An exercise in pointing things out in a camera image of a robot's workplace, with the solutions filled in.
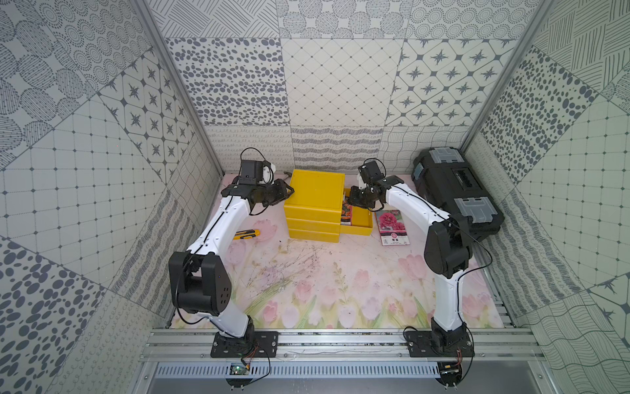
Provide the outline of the yellow drawer cabinet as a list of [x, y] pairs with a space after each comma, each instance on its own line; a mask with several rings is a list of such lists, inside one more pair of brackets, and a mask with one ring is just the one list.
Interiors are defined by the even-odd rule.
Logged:
[[290, 179], [295, 192], [284, 203], [289, 237], [338, 243], [344, 185], [344, 174], [296, 169]]

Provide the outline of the pink flower seed bag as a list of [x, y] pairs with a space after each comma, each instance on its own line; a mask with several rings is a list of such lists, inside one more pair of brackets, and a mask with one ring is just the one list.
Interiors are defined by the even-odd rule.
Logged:
[[383, 246], [408, 246], [410, 238], [398, 209], [384, 209], [375, 213], [376, 223]]

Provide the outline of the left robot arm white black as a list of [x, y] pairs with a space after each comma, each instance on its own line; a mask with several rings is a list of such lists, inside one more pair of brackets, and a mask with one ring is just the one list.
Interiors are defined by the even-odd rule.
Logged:
[[168, 261], [172, 304], [177, 313], [185, 311], [209, 320], [225, 338], [253, 335], [249, 316], [231, 301], [231, 278], [223, 258], [252, 208], [277, 205], [294, 193], [282, 179], [256, 184], [234, 181], [221, 191], [218, 211], [199, 238], [186, 251], [173, 253]]

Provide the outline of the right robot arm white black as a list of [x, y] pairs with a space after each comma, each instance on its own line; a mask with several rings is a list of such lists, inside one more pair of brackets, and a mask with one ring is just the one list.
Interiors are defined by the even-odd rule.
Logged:
[[431, 319], [434, 340], [441, 346], [466, 341], [468, 330], [460, 316], [459, 280], [469, 267], [472, 238], [464, 217], [452, 217], [432, 205], [397, 176], [352, 186], [349, 203], [371, 211], [377, 204], [390, 205], [423, 229], [427, 235], [424, 260], [436, 285], [436, 308]]

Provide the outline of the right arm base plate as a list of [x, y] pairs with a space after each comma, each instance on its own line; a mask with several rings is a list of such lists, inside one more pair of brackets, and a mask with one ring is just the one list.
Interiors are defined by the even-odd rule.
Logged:
[[450, 332], [440, 328], [420, 331], [407, 327], [403, 338], [412, 358], [457, 358], [475, 356], [473, 339], [465, 326]]

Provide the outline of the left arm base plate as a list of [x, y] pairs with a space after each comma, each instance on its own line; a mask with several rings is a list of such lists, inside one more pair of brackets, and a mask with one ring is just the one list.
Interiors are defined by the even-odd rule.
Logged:
[[244, 338], [233, 338], [217, 333], [213, 340], [211, 357], [213, 359], [227, 358], [275, 358], [279, 332], [254, 331], [247, 333]]

